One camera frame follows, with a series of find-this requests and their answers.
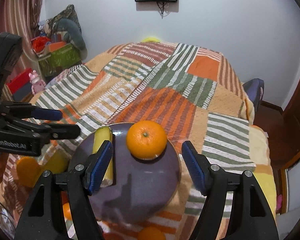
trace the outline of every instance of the metal screw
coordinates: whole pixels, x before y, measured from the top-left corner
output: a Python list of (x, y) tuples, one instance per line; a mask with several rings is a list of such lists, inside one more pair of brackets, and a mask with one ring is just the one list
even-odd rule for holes
[(220, 167), (216, 164), (212, 164), (211, 167), (210, 167), (213, 171), (218, 171), (220, 170)]
[(78, 165), (75, 167), (75, 169), (76, 169), (77, 171), (82, 171), (82, 170), (84, 169), (84, 165), (83, 165), (83, 164), (78, 164)]
[(50, 175), (50, 171), (44, 171), (42, 173), (42, 176), (44, 176), (44, 177), (48, 177), (49, 175)]
[(251, 171), (245, 171), (244, 174), (245, 174), (247, 177), (252, 177), (252, 172), (251, 172)]

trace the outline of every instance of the pink toy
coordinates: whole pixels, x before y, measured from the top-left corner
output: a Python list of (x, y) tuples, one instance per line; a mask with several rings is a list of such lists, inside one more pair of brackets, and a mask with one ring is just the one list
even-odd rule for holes
[(46, 83), (40, 78), (40, 76), (35, 70), (29, 73), (29, 77), (30, 82), (32, 84), (31, 90), (33, 95), (44, 90)]

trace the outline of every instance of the striped curtain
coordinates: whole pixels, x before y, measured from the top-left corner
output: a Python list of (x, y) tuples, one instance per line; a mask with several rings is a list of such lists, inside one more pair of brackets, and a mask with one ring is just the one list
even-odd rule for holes
[[(32, 51), (31, 39), (34, 38), (41, 5), (42, 0), (0, 0), (0, 33), (9, 32), (23, 38), (23, 54), (7, 82), (28, 67), (40, 73), (37, 56)], [(7, 99), (11, 99), (7, 87), (4, 88), (3, 93)]]

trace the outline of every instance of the patchwork blanket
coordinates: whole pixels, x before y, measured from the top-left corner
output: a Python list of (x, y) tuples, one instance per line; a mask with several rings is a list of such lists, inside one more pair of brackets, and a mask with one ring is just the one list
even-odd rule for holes
[[(177, 43), (114, 46), (75, 69), (33, 102), (44, 108), (61, 109), (61, 123), (77, 123), (81, 128), (77, 139), (52, 141), (45, 146), (39, 158), (41, 164), (60, 150), (73, 154), (79, 143), (100, 126), (153, 120), (164, 127), (178, 153), (181, 144), (190, 140), (199, 153), (226, 171), (253, 171), (275, 210), (267, 139), (260, 128), (251, 125), (253, 104), (221, 53)], [(0, 185), (0, 201), (16, 220), (29, 193), (15, 176), (18, 158), (10, 155)], [(143, 227), (154, 226), (168, 240), (188, 240), (205, 197), (193, 187), (181, 155), (180, 161), (181, 182), (163, 211), (135, 225), (100, 221), (103, 230), (124, 239), (136, 239)], [(227, 194), (218, 238), (225, 235), (232, 196)], [(76, 239), (72, 222), (68, 220), (66, 225), (69, 236)]]

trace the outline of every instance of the banana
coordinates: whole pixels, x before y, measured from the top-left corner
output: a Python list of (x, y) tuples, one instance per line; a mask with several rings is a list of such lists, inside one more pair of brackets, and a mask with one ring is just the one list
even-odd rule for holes
[[(109, 126), (103, 126), (98, 128), (94, 133), (92, 154), (96, 153), (99, 150), (103, 141), (109, 140), (110, 142), (112, 142), (112, 137), (113, 137), (112, 130)], [(106, 170), (105, 176), (103, 177), (100, 187), (108, 187), (112, 184), (113, 184), (113, 160), (111, 158), (111, 161)]]

